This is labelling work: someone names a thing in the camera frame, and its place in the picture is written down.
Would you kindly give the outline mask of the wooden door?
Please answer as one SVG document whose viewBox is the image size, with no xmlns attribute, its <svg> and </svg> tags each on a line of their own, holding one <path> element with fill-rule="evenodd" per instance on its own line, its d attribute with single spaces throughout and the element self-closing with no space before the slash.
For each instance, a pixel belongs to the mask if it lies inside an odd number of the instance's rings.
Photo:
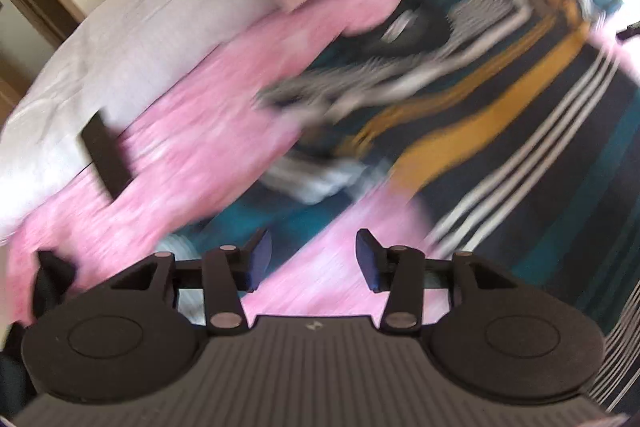
<svg viewBox="0 0 640 427">
<path fill-rule="evenodd" d="M 1 0 L 1 119 L 85 18 L 72 0 Z"/>
</svg>

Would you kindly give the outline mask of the black remote control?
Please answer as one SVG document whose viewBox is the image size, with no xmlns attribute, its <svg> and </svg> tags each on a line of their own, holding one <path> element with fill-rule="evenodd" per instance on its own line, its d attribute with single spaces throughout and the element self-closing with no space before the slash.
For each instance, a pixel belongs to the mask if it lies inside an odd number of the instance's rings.
<svg viewBox="0 0 640 427">
<path fill-rule="evenodd" d="M 134 174 L 115 135 L 105 126 L 101 112 L 96 112 L 82 128 L 80 139 L 105 191 L 111 200 L 118 199 L 134 181 Z"/>
</svg>

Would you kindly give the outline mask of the white pillow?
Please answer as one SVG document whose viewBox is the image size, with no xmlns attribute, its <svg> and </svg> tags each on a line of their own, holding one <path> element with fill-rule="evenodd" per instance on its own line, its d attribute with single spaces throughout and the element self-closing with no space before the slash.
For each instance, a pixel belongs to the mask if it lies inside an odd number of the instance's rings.
<svg viewBox="0 0 640 427">
<path fill-rule="evenodd" d="M 130 126 L 217 46 L 274 11 L 272 0 L 106 0 L 40 72 L 1 132 L 1 236 L 84 170 L 94 114 Z"/>
</svg>

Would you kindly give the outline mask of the striped knit sweater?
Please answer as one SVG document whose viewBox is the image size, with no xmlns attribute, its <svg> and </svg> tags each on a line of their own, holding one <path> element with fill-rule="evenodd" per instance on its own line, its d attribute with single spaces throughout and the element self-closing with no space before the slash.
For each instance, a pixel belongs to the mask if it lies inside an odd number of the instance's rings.
<svg viewBox="0 0 640 427">
<path fill-rule="evenodd" d="M 220 213 L 163 240 L 181 259 L 271 232 L 273 268 L 392 182 L 438 257 L 472 251 L 593 319 L 590 395 L 639 407 L 639 88 L 588 40 L 618 0 L 400 0 L 258 93 L 302 134 Z"/>
</svg>

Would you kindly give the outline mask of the pink fuzzy bed blanket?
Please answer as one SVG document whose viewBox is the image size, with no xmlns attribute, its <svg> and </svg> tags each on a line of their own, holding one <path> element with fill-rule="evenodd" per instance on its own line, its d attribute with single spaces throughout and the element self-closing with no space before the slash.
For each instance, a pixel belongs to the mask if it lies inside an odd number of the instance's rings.
<svg viewBox="0 0 640 427">
<path fill-rule="evenodd" d="M 92 172 L 32 212 L 9 249 L 8 303 L 15 320 L 32 321 L 37 251 L 51 249 L 75 268 L 73 291 L 100 283 L 152 253 L 163 240 L 212 217 L 239 198 L 298 141 L 292 118 L 261 106 L 258 93 L 303 72 L 339 35 L 382 24 L 400 0 L 317 0 L 264 22 L 209 57 L 130 130 L 127 153 L 134 181 L 116 200 Z M 279 268 L 288 270 L 284 305 L 319 314 L 356 306 L 354 234 L 427 244 L 428 212 L 392 182 L 345 209 Z"/>
</svg>

